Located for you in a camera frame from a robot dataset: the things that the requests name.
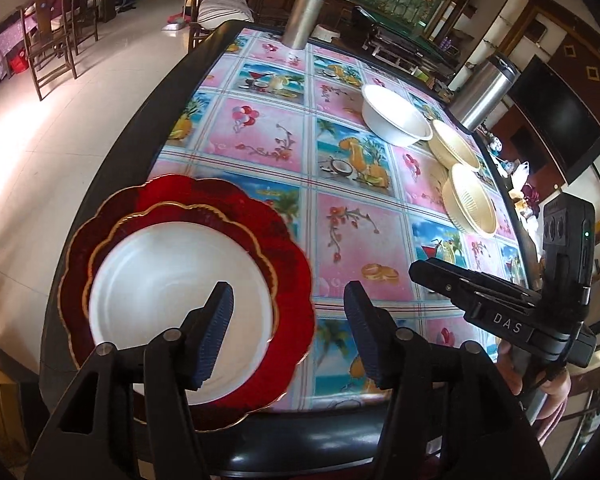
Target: table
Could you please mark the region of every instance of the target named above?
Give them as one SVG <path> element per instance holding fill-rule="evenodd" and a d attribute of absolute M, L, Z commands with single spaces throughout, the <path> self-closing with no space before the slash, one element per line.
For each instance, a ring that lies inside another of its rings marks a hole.
<path fill-rule="evenodd" d="M 37 25 L 37 23 L 33 16 L 29 16 L 28 18 L 25 18 L 24 25 L 28 34 Z M 0 79 L 4 79 L 4 77 L 10 73 L 9 63 L 7 62 L 7 54 L 13 47 L 23 40 L 24 33 L 22 31 L 22 23 L 19 19 L 9 28 L 0 33 Z"/>
<path fill-rule="evenodd" d="M 492 176 L 485 147 L 466 132 L 484 163 L 480 177 L 498 211 L 500 229 L 492 240 L 461 235 L 453 227 L 440 200 L 445 170 L 426 144 L 395 148 L 366 131 L 360 115 L 363 82 L 394 89 L 426 114 L 458 127 L 417 80 L 401 77 L 370 57 L 327 43 L 289 51 L 267 30 L 227 22 L 152 92 L 78 210 L 68 240 L 123 187 L 165 173 L 225 178 L 276 208 L 307 254 L 318 318 L 312 350 L 288 394 L 269 412 L 200 434 L 215 474 L 291 475 L 370 461 L 386 396 L 362 374 L 342 311 L 342 288 L 351 279 L 362 280 L 374 303 L 399 325 L 439 344 L 474 339 L 495 356 L 493 336 L 465 323 L 444 298 L 411 283 L 408 267 L 416 258 L 437 255 L 525 283 L 526 255 L 516 238 L 520 226 L 511 221 L 513 206 L 502 199 L 506 192 L 499 176 Z M 356 171 L 335 173 L 334 160 Z M 381 264 L 394 275 L 365 280 L 367 264 Z M 42 341 L 40 384 L 50 407 L 75 375 L 56 305 L 63 271 L 64 254 Z M 146 427 L 138 424 L 136 430 L 139 453 L 148 460 Z"/>
<path fill-rule="evenodd" d="M 425 38 L 414 36 L 403 24 L 360 6 L 354 10 L 371 24 L 368 43 L 374 48 L 374 56 L 378 50 L 386 50 L 392 56 L 404 56 L 418 67 L 439 73 L 443 79 L 454 72 L 453 64 L 441 50 Z"/>

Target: white bowl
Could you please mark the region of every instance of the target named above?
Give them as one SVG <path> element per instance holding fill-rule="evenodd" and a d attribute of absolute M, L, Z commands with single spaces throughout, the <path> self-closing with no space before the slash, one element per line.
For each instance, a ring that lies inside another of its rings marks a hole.
<path fill-rule="evenodd" d="M 471 171 L 480 170 L 480 161 L 464 140 L 451 126 L 437 119 L 431 122 L 433 137 L 429 147 L 440 164 L 450 170 L 454 164 L 462 164 Z"/>
<path fill-rule="evenodd" d="M 394 146 L 406 148 L 433 136 L 429 121 L 396 92 L 379 85 L 362 87 L 362 117 L 369 129 Z"/>
<path fill-rule="evenodd" d="M 463 164 L 455 164 L 442 187 L 446 213 L 459 231 L 491 238 L 498 228 L 496 209 L 478 176 Z"/>

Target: striped pillow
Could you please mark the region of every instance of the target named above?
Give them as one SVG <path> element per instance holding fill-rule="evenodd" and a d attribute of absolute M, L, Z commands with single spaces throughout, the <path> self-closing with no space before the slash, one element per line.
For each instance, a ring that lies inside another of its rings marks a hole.
<path fill-rule="evenodd" d="M 253 21 L 246 0 L 202 0 L 198 9 L 198 23 L 203 28 L 214 30 L 228 20 Z"/>

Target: white plate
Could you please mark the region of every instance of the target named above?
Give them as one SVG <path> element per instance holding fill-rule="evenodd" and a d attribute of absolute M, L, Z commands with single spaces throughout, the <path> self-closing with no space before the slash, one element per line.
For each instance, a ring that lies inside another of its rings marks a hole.
<path fill-rule="evenodd" d="M 406 148 L 433 136 L 429 121 L 407 99 L 380 85 L 362 87 L 362 118 L 378 137 Z"/>
<path fill-rule="evenodd" d="M 220 399 L 256 371 L 273 325 L 269 287 L 249 254 L 228 236 L 188 222 L 141 229 L 104 259 L 91 289 L 89 324 L 94 343 L 119 349 L 148 343 L 179 327 L 204 306 L 216 282 L 234 288 L 234 314 L 211 377 L 189 404 Z M 143 393 L 142 384 L 134 384 Z"/>

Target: television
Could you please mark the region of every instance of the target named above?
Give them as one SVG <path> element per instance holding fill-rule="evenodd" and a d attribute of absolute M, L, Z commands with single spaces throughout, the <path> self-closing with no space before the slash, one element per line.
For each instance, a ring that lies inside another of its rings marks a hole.
<path fill-rule="evenodd" d="M 534 56 L 509 97 L 547 146 L 567 184 L 600 154 L 600 123 L 563 79 Z"/>

